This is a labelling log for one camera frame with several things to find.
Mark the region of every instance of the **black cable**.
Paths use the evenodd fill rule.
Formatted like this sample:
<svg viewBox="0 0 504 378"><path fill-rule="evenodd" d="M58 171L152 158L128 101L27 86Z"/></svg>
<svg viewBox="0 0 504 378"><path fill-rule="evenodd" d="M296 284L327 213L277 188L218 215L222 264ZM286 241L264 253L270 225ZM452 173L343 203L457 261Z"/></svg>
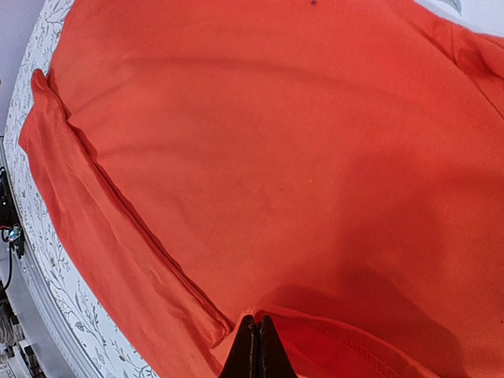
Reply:
<svg viewBox="0 0 504 378"><path fill-rule="evenodd" d="M8 231L8 230L2 229L2 241L4 243L8 243L9 242L9 234L7 234L7 236L6 236L6 234L4 233L4 231Z"/></svg>
<svg viewBox="0 0 504 378"><path fill-rule="evenodd" d="M10 250L9 246L9 276L7 277L7 283L3 287L0 287L0 293L7 290L7 288L10 285L11 278L13 278L13 252Z"/></svg>

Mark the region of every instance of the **stitching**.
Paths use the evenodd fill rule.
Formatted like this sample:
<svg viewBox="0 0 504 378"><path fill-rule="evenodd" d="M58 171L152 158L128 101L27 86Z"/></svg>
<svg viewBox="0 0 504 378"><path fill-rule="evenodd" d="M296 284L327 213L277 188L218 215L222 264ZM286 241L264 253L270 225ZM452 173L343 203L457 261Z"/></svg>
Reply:
<svg viewBox="0 0 504 378"><path fill-rule="evenodd" d="M362 346L355 340L346 336L338 335L333 331L329 331L326 328L317 326L313 327L305 324L303 325L303 327L315 329L335 339L336 341L342 343L345 347L357 353L371 369L380 374L383 378L402 378L402 376L397 374L397 372L393 370L393 368L391 368L385 362L380 360L377 356L371 353L365 346Z"/></svg>

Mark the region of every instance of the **orange t-shirt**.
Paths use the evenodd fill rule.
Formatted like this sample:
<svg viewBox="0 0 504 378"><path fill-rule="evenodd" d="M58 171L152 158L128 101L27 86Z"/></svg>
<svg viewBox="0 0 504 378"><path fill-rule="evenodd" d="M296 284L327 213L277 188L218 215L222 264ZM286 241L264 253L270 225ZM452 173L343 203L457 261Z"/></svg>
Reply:
<svg viewBox="0 0 504 378"><path fill-rule="evenodd" d="M77 0L21 146L161 376L504 377L504 41L406 0Z"/></svg>

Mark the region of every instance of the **red cloth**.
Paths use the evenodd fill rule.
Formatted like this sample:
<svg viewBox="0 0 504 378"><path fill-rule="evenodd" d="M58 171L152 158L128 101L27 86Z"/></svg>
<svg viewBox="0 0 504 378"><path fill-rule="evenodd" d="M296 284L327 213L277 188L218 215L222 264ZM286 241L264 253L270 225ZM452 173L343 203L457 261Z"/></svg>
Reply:
<svg viewBox="0 0 504 378"><path fill-rule="evenodd" d="M20 144L161 376L273 306L305 375L499 377L503 77L501 39L402 0L77 0Z"/></svg>

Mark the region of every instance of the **cable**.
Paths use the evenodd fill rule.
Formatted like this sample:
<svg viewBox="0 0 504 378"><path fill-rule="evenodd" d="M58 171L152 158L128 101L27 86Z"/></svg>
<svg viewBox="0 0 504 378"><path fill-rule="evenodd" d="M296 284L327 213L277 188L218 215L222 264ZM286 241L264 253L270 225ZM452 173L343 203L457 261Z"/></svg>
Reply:
<svg viewBox="0 0 504 378"><path fill-rule="evenodd" d="M4 287L0 287L0 293L7 290L10 285L11 278L13 278L13 253L9 248L9 276L7 277L7 283L4 285Z"/></svg>
<svg viewBox="0 0 504 378"><path fill-rule="evenodd" d="M5 231L10 232L10 228L7 226L0 226L0 230L2 232L3 242L8 243L9 242L9 234L7 234L7 236L6 236ZM10 281L13 277L13 252L10 250L10 245L9 245L8 251L9 251L9 276L7 277L7 283L3 287L0 287L0 293L5 292L7 290L7 288L10 285Z"/></svg>

